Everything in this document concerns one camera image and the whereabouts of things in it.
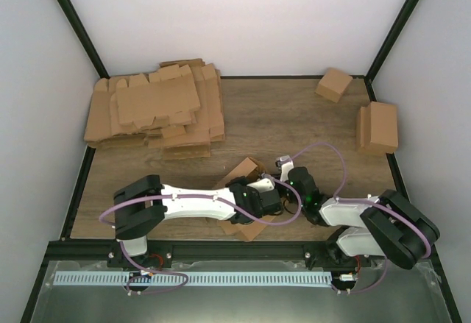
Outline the brown cardboard box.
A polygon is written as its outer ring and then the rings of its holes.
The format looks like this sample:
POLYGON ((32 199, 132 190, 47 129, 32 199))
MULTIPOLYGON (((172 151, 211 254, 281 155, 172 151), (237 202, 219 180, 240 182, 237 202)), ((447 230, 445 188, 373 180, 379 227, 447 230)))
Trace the brown cardboard box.
POLYGON ((276 189, 260 193, 247 186, 263 179, 265 171, 256 159, 246 157, 213 187, 228 188, 234 196, 230 202, 241 208, 228 220, 218 222, 226 234, 234 235, 240 241, 254 241, 276 216, 283 213, 282 199, 276 189))

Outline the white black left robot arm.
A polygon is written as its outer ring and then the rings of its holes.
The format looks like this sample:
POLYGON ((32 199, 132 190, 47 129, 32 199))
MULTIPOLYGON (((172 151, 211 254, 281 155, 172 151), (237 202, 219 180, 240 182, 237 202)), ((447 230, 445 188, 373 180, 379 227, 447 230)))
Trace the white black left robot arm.
POLYGON ((144 177, 114 196, 115 238, 131 257, 147 253, 147 235, 159 223, 180 218, 211 218, 246 225, 283 211, 275 183, 236 177, 220 189, 206 191, 164 185, 158 175, 144 177))

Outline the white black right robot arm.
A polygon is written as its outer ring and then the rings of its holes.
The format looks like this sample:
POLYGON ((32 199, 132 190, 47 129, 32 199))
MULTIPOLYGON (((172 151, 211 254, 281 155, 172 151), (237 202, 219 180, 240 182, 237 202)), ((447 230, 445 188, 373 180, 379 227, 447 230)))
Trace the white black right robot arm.
POLYGON ((334 244, 347 257, 383 256, 402 269, 412 269, 430 256, 440 237, 438 227, 395 190, 356 199, 328 196, 305 167, 289 166, 280 179, 300 195, 302 213, 310 223, 344 228, 334 244))

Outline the small folded cardboard box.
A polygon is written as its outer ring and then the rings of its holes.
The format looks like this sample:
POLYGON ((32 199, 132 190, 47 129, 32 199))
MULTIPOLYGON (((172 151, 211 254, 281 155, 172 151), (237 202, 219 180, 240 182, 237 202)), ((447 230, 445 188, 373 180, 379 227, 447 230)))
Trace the small folded cardboard box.
POLYGON ((329 68, 316 86, 315 93, 334 103, 339 102, 353 77, 337 68, 329 68))

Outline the large folded cardboard box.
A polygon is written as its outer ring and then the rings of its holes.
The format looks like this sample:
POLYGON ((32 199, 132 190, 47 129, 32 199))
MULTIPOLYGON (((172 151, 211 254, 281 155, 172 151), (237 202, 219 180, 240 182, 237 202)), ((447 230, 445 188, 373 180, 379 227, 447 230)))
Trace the large folded cardboard box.
POLYGON ((393 154, 398 147, 397 107, 370 102, 356 119, 356 150, 366 155, 393 154))

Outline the stack of flat cardboard blanks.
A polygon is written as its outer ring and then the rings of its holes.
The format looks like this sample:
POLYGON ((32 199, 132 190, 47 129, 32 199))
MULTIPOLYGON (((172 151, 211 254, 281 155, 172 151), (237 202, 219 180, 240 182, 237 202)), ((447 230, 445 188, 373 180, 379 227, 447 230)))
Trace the stack of flat cardboard blanks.
POLYGON ((147 146, 166 160, 210 156, 225 139, 219 70, 201 58, 162 62, 149 73, 101 78, 84 140, 93 148, 147 146))

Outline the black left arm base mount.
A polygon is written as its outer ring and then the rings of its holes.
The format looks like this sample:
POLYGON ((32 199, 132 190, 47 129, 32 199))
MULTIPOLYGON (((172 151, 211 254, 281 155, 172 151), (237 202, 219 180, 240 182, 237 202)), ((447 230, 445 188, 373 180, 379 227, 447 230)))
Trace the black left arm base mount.
MULTIPOLYGON (((125 258, 118 243, 114 243, 110 248, 110 254, 113 256, 107 259, 107 266, 110 268, 135 269, 135 266, 125 258)), ((139 266, 145 268, 169 268, 172 262, 168 257, 168 252, 161 251, 160 247, 150 246, 148 251, 143 255, 131 257, 139 266)))

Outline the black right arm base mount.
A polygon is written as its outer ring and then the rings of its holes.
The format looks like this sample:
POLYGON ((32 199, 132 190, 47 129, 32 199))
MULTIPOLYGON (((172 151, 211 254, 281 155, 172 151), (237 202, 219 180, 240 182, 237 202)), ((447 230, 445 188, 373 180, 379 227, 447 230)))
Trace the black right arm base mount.
POLYGON ((307 268, 322 268, 325 271, 354 269, 358 265, 355 257, 344 254, 329 241, 312 241, 302 246, 307 268))

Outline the black aluminium frame rail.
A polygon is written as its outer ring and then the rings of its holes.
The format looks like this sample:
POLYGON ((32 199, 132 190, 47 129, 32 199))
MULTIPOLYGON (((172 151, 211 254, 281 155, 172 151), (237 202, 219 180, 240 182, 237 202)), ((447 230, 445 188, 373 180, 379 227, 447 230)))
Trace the black aluminium frame rail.
MULTIPOLYGON (((312 241, 156 241, 150 246, 168 252, 172 263, 206 260, 301 260, 302 246, 312 241)), ((47 260, 106 260, 113 255, 110 248, 115 240, 68 239, 49 242, 47 260)))

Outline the black left corner frame post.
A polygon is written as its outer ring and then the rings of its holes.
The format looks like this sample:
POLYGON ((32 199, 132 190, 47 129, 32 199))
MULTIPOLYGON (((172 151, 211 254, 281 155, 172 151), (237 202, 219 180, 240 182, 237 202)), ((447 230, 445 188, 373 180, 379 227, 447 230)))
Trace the black left corner frame post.
POLYGON ((61 10, 63 11, 67 21, 71 25, 71 28, 74 31, 74 34, 77 36, 79 42, 81 43, 85 53, 88 56, 91 64, 95 68, 97 74, 100 78, 109 78, 110 75, 105 68, 102 59, 100 58, 96 47, 94 46, 86 28, 84 27, 77 11, 74 8, 74 5, 71 0, 56 0, 59 4, 61 10))

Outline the black corner frame post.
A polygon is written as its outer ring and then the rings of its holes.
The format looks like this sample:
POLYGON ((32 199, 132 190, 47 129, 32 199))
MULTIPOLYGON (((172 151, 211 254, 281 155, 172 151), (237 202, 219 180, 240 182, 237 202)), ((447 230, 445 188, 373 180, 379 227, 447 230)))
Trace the black corner frame post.
POLYGON ((378 53, 375 56, 375 59, 372 61, 372 64, 366 74, 366 78, 373 82, 375 77, 378 75, 383 64, 386 62, 386 58, 389 56, 392 48, 397 42, 401 32, 408 23, 409 18, 414 12, 416 6, 419 4, 420 0, 405 0, 399 13, 397 14, 394 23, 392 24, 384 42, 382 43, 378 53))
POLYGON ((74 34, 77 36, 79 42, 81 43, 85 53, 88 56, 91 64, 95 68, 97 74, 100 78, 109 78, 110 75, 105 68, 102 59, 100 58, 96 47, 94 46, 86 28, 84 27, 77 11, 74 8, 74 5, 71 0, 56 0, 59 4, 61 10, 63 11, 67 21, 71 25, 71 28, 74 31, 74 34))

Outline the black right corner frame post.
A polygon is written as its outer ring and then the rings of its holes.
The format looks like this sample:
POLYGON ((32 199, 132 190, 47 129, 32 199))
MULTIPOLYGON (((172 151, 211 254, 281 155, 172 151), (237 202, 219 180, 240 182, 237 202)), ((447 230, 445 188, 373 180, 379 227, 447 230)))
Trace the black right corner frame post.
POLYGON ((405 0, 399 13, 397 14, 394 23, 392 24, 384 42, 382 43, 378 53, 375 56, 375 59, 372 61, 372 64, 366 74, 366 78, 373 82, 375 77, 378 75, 383 64, 386 62, 386 58, 389 56, 392 48, 397 42, 401 32, 408 23, 409 18, 414 12, 416 6, 419 4, 420 0, 405 0))

